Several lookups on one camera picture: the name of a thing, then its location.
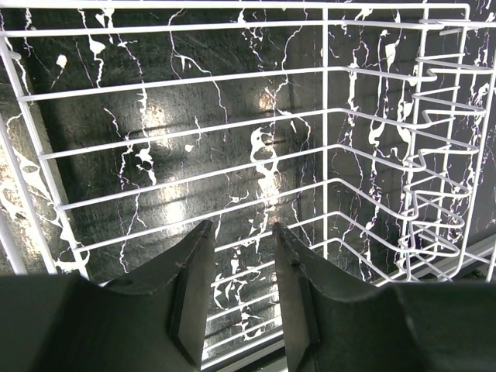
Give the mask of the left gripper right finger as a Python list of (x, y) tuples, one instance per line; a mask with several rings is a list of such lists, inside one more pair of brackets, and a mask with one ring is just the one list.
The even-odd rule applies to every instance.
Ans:
[(493, 371), (495, 286), (481, 281), (376, 287), (273, 227), (291, 371)]

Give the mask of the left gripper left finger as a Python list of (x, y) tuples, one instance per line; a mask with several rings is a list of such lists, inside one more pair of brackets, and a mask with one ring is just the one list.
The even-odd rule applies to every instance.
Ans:
[(211, 221), (105, 286), (1, 279), (3, 371), (198, 371), (215, 268)]

